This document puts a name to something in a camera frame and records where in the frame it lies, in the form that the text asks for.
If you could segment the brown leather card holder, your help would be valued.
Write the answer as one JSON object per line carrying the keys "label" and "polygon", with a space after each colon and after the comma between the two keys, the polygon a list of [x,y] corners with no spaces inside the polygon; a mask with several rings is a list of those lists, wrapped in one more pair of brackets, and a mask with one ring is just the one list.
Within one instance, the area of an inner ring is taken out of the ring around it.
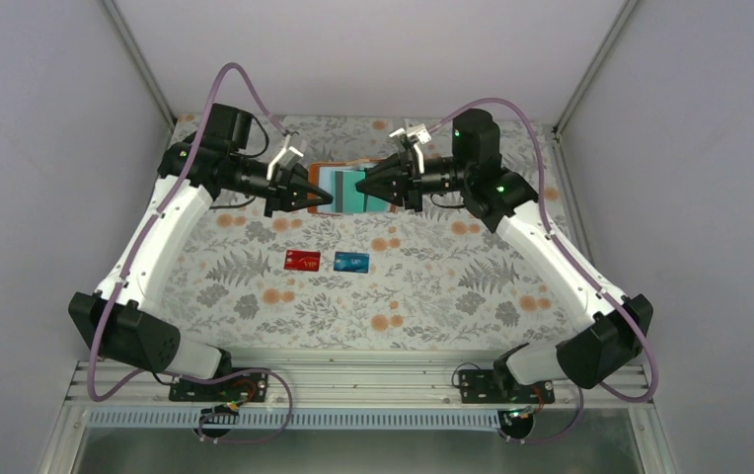
{"label": "brown leather card holder", "polygon": [[323,215],[354,215],[396,212],[397,207],[377,197],[359,192],[356,184],[366,171],[378,164],[377,159],[348,162],[316,162],[309,166],[309,182],[332,195],[330,204],[311,206],[308,212]]}

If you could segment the teal credit card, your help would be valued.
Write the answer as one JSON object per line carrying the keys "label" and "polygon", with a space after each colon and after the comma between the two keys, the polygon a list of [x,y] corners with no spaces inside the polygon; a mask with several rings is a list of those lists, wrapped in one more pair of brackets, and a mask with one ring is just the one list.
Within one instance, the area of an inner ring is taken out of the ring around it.
{"label": "teal credit card", "polygon": [[342,170],[332,173],[334,191],[334,212],[339,214],[364,213],[362,210],[363,197],[355,185],[365,177],[360,170]]}

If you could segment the red VIP credit card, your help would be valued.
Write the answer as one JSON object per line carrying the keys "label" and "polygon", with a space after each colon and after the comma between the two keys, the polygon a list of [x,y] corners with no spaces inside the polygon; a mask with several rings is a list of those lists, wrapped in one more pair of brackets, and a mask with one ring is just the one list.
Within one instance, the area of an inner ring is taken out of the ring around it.
{"label": "red VIP credit card", "polygon": [[284,268],[289,271],[317,272],[321,266],[321,253],[316,251],[287,250]]}

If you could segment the blue credit card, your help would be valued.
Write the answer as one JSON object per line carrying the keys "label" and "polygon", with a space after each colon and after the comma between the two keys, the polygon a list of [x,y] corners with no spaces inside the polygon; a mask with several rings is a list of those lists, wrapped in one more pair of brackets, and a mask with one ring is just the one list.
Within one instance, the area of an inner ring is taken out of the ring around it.
{"label": "blue credit card", "polygon": [[368,274],[370,257],[366,253],[336,252],[333,269],[335,272]]}

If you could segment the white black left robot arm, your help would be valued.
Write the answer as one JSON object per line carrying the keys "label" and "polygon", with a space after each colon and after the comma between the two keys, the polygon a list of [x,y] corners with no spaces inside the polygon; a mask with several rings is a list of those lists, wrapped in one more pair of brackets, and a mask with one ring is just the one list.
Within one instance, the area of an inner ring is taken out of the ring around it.
{"label": "white black left robot arm", "polygon": [[246,153],[251,114],[216,104],[205,128],[171,145],[158,167],[147,210],[110,273],[68,312],[92,357],[153,373],[212,379],[230,367],[227,352],[195,341],[161,319],[169,273],[193,228],[224,191],[264,201],[264,214],[332,201],[308,180],[306,146],[287,132],[267,162]]}

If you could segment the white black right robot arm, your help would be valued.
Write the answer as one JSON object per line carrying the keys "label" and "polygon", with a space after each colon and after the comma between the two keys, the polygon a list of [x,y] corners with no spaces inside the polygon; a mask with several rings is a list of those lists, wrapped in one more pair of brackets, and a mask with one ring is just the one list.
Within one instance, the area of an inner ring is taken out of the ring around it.
{"label": "white black right robot arm", "polygon": [[489,112],[468,109],[453,118],[448,157],[424,158],[422,146],[431,138],[424,125],[391,137],[397,153],[368,169],[357,190],[415,211],[427,195],[459,193],[465,208],[534,268],[572,319],[572,337],[523,345],[497,360],[506,383],[568,379],[591,389],[641,354],[650,301],[603,277],[550,220],[541,195],[504,167],[500,128]]}

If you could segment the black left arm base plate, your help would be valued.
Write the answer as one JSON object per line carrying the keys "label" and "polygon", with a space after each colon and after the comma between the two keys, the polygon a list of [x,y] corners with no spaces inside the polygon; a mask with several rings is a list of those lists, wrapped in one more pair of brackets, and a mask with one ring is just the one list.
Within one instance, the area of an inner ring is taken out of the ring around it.
{"label": "black left arm base plate", "polygon": [[215,384],[201,384],[180,379],[170,389],[169,399],[172,402],[211,402],[225,404],[227,402],[265,401],[268,386],[266,373],[249,373],[230,378]]}

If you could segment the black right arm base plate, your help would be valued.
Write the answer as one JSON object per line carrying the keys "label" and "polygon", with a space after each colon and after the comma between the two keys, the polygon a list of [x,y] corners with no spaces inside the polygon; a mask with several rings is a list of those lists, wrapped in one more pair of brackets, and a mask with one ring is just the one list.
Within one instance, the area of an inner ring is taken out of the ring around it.
{"label": "black right arm base plate", "polygon": [[511,381],[499,383],[492,369],[460,369],[454,384],[458,386],[461,402],[467,405],[537,405],[552,404],[556,400],[551,381],[533,385],[519,385]]}

